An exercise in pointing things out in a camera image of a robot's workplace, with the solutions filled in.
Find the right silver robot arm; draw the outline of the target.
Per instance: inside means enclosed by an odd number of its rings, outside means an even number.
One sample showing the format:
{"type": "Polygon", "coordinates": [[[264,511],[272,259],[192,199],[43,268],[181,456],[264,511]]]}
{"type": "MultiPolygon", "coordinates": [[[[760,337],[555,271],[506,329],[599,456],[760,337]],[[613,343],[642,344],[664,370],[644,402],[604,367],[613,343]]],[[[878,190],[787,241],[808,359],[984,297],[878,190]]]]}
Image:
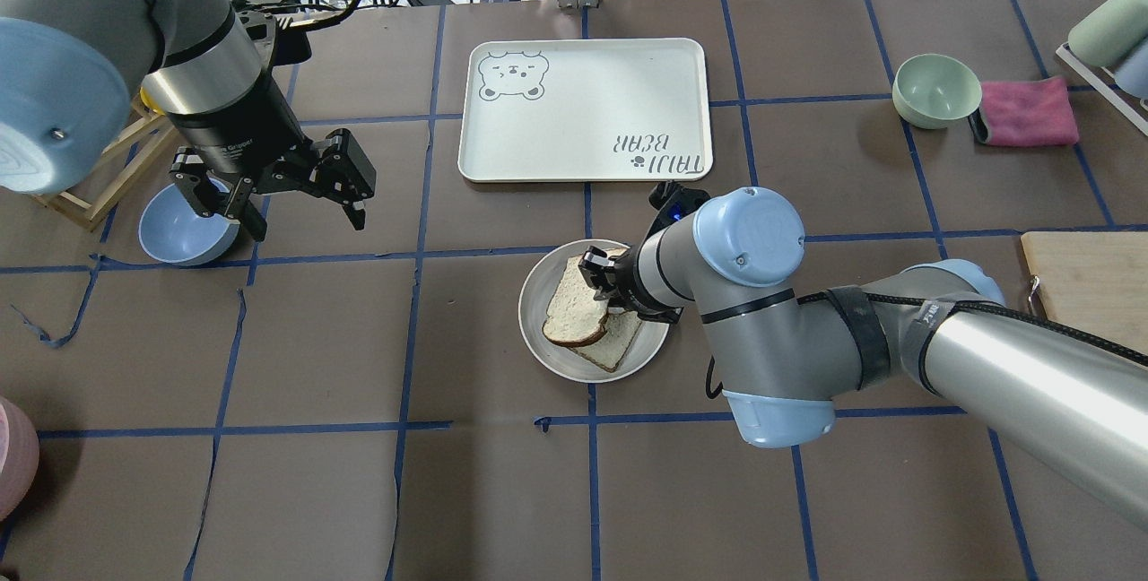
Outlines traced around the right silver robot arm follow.
{"type": "Polygon", "coordinates": [[[835,397],[905,374],[987,423],[1137,526],[1147,516],[1145,354],[1004,305],[972,262],[916,264],[799,299],[806,232],[763,187],[649,194],[647,238],[587,247],[587,287],[639,319],[700,316],[740,437],[802,446],[835,425],[835,397]]]}

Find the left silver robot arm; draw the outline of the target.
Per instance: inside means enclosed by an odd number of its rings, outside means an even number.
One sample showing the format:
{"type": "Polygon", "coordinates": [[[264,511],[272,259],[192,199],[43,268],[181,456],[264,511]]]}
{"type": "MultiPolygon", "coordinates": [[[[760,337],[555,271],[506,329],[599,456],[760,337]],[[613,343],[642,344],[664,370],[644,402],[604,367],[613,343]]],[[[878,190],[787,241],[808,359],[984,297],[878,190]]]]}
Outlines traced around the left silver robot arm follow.
{"type": "Polygon", "coordinates": [[[232,0],[1,0],[3,188],[83,183],[144,93],[186,140],[170,178],[197,216],[263,240],[250,197],[301,192],[364,228],[377,168],[348,130],[304,135],[272,77],[352,10],[290,22],[232,0]]]}

